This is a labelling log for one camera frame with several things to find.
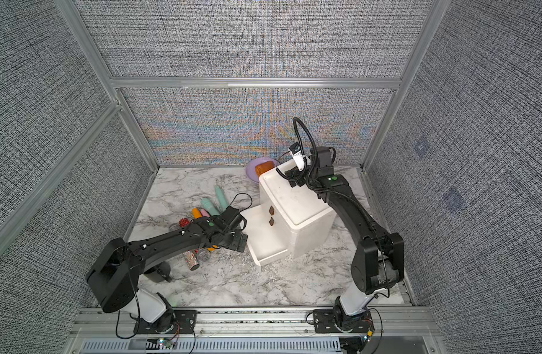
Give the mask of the white bottom drawer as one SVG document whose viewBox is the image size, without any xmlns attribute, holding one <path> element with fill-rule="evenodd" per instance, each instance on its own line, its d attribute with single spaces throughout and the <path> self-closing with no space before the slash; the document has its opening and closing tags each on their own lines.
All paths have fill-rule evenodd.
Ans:
<svg viewBox="0 0 542 354">
<path fill-rule="evenodd" d="M 246 219 L 244 233 L 248 235 L 247 247 L 257 267 L 263 268 L 290 255 L 286 235 L 277 221 L 263 206 L 254 206 L 241 213 Z M 275 224 L 269 225 L 270 218 Z"/>
</svg>

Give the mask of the white plastic drawer cabinet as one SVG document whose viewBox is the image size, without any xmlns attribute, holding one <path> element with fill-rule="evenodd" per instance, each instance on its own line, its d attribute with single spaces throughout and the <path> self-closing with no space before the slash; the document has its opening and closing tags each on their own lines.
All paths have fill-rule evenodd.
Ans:
<svg viewBox="0 0 542 354">
<path fill-rule="evenodd" d="M 294 162 L 286 162 L 259 177 L 259 206 L 268 212 L 273 206 L 273 217 L 286 235 L 290 256 L 298 258 L 326 242 L 336 213 L 306 185 L 290 187 L 283 177 L 291 169 L 298 168 Z"/>
</svg>

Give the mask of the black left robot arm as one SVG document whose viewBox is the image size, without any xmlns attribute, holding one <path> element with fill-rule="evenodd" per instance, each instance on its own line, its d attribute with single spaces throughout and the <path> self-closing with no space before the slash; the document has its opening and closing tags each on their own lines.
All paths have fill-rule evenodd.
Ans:
<svg viewBox="0 0 542 354">
<path fill-rule="evenodd" d="M 228 206 L 220 215 L 194 219 L 187 226 L 145 240 L 111 240 L 86 274 L 86 283 L 101 310 L 122 311 L 135 320 L 134 334 L 174 333 L 182 328 L 173 307 L 159 293 L 139 288 L 141 275 L 188 251 L 219 246 L 244 252 L 246 218 Z"/>
</svg>

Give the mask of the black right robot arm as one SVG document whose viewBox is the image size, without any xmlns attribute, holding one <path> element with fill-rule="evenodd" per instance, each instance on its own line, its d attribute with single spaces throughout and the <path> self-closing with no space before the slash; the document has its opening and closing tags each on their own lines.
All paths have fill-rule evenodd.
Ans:
<svg viewBox="0 0 542 354">
<path fill-rule="evenodd" d="M 351 263 L 353 284 L 334 301 L 334 324 L 340 331 L 354 330 L 360 323 L 373 325 L 368 304 L 405 277 L 404 240 L 390 233 L 358 201 L 346 178 L 334 172 L 335 149 L 317 147 L 306 157 L 300 144 L 290 146 L 296 166 L 280 176 L 292 187 L 308 187 L 343 221 L 356 246 Z"/>
</svg>

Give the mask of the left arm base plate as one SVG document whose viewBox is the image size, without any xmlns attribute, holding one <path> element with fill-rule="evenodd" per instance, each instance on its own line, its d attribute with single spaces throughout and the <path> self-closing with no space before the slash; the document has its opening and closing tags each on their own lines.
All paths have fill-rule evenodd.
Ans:
<svg viewBox="0 0 542 354">
<path fill-rule="evenodd" d="M 163 314 L 153 323 L 141 320 L 135 324 L 136 334 L 192 334 L 197 322 L 197 311 L 195 310 L 173 310 Z"/>
</svg>

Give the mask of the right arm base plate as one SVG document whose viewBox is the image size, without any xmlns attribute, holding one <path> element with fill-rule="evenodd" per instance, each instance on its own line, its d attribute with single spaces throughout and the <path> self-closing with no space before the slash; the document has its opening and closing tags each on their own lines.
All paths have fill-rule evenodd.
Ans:
<svg viewBox="0 0 542 354">
<path fill-rule="evenodd" d="M 341 308 L 312 311 L 316 333 L 370 333 L 375 331 L 370 311 L 346 315 Z"/>
</svg>

